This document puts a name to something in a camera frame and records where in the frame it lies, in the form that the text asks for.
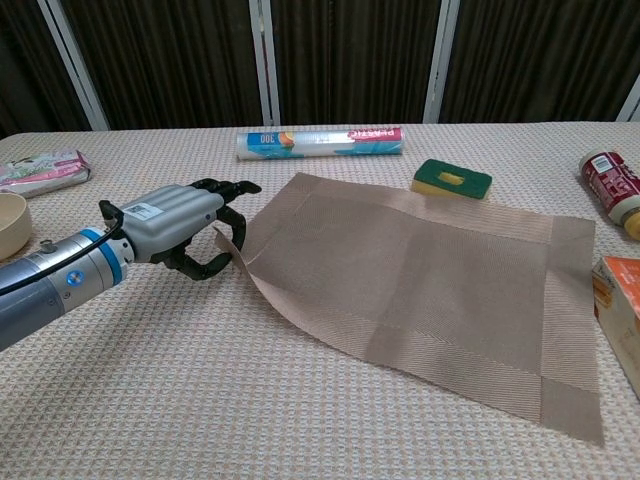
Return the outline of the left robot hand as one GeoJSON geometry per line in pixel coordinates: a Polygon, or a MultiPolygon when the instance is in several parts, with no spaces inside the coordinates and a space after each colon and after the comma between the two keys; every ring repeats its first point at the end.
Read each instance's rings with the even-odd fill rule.
{"type": "Polygon", "coordinates": [[[189,185],[159,188],[123,206],[123,232],[136,263],[164,264],[196,281],[219,274],[232,255],[223,252],[205,264],[191,258],[187,247],[193,237],[214,222],[232,230],[232,245],[241,250],[247,223],[230,203],[245,194],[258,194],[261,187],[250,181],[219,181],[211,178],[189,185]]]}

